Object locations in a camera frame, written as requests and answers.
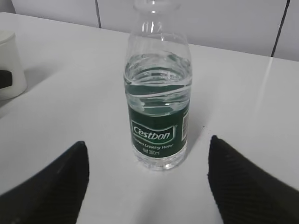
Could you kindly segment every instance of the mug handle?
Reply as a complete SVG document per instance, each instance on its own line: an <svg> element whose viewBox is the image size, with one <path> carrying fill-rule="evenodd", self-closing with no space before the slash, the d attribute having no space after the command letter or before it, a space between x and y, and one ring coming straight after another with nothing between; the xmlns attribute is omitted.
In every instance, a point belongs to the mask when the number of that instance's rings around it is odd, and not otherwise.
<svg viewBox="0 0 299 224"><path fill-rule="evenodd" d="M0 70L0 89L13 85L13 74L10 71Z"/></svg>

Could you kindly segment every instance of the wall seam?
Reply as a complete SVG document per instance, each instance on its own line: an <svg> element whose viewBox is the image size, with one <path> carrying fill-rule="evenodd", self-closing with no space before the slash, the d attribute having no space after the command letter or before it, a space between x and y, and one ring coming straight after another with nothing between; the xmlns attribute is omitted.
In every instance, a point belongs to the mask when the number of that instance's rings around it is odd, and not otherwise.
<svg viewBox="0 0 299 224"><path fill-rule="evenodd" d="M287 0L287 2L286 2L285 11L284 11L284 14L283 14L281 22L280 22L279 30L278 30L278 33L277 33L277 36L276 36L276 40L275 40L274 47L273 47L273 50L272 50L272 53L271 53L271 57L274 57L274 55L275 55L276 47L277 47L277 44L278 44L278 41L279 41L279 38L280 38L280 33L281 33L282 27L284 25L285 17L286 17L286 14L288 12L290 2L291 2L291 0Z"/></svg>
<svg viewBox="0 0 299 224"><path fill-rule="evenodd" d="M99 25L99 28L102 28L98 0L94 0L94 1L95 1L95 7L96 7L97 17L98 17L98 25Z"/></svg>

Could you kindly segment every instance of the cestbon logo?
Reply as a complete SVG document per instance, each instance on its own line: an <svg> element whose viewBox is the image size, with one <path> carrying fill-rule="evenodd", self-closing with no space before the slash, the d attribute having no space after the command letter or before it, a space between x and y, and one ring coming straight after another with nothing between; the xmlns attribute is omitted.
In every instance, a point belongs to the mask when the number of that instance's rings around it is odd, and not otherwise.
<svg viewBox="0 0 299 224"><path fill-rule="evenodd" d="M131 121L133 134L149 143L162 145L171 142L175 138L176 127L170 126L165 129L155 130L135 121Z"/></svg>

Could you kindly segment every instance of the white wall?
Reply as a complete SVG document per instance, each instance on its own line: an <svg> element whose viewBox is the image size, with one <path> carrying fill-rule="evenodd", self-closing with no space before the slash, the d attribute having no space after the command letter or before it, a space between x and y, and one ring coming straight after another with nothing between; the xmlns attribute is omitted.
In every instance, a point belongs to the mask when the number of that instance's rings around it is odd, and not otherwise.
<svg viewBox="0 0 299 224"><path fill-rule="evenodd" d="M95 0L12 0L17 14L99 27Z"/></svg>
<svg viewBox="0 0 299 224"><path fill-rule="evenodd" d="M0 0L0 13L15 13L11 0Z"/></svg>
<svg viewBox="0 0 299 224"><path fill-rule="evenodd" d="M299 1L291 0L275 57L299 61Z"/></svg>
<svg viewBox="0 0 299 224"><path fill-rule="evenodd" d="M190 43L270 56L286 0L181 0ZM102 28L129 32L132 0L98 0Z"/></svg>

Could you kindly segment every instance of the textured black material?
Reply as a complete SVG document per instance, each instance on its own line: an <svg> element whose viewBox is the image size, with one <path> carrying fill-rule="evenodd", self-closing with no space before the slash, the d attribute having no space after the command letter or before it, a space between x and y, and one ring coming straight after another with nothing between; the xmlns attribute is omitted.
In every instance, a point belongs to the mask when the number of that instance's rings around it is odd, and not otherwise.
<svg viewBox="0 0 299 224"><path fill-rule="evenodd" d="M224 224L299 224L299 192L216 136L208 180Z"/></svg>
<svg viewBox="0 0 299 224"><path fill-rule="evenodd" d="M0 89L13 85L13 74L10 71L0 70Z"/></svg>
<svg viewBox="0 0 299 224"><path fill-rule="evenodd" d="M89 181L84 142L0 196L0 224L74 224Z"/></svg>

